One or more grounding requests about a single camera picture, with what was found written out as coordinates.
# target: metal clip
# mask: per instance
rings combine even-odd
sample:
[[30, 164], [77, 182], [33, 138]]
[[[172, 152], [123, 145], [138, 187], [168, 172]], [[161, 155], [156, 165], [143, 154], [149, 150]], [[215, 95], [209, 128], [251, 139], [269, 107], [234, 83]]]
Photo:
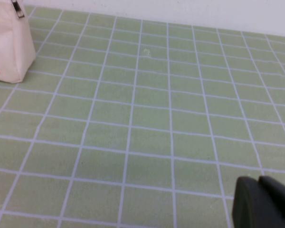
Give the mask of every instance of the metal clip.
[[25, 17], [22, 9], [20, 8], [20, 5], [18, 4], [17, 0], [11, 0], [11, 2], [13, 3], [15, 12], [17, 13], [18, 18], [23, 18]]

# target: small debris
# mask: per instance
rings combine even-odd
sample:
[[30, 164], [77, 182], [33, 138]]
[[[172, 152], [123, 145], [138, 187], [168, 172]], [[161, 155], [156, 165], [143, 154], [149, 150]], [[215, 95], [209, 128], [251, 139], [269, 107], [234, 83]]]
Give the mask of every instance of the small debris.
[[144, 56], [147, 56], [147, 57], [151, 57], [151, 51], [149, 50], [149, 49], [144, 49], [143, 51], [142, 51], [142, 54], [144, 55]]

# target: white wall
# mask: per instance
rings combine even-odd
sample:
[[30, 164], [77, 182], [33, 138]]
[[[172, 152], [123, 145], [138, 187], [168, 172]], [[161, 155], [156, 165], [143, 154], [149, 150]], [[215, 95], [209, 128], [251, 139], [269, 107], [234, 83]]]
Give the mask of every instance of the white wall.
[[24, 0], [26, 4], [285, 36], [285, 0]]

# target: floor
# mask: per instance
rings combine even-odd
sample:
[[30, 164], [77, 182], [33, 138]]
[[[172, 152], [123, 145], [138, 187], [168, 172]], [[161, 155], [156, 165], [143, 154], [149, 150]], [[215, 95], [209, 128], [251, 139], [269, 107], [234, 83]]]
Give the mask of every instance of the floor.
[[230, 228], [238, 176], [285, 183], [285, 37], [26, 10], [0, 228]]

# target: canvas bag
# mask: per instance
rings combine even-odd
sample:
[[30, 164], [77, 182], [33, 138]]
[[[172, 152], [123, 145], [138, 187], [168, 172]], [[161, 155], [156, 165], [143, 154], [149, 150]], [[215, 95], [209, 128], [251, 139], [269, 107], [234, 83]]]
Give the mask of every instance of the canvas bag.
[[36, 58], [22, 0], [0, 0], [0, 81], [21, 82]]

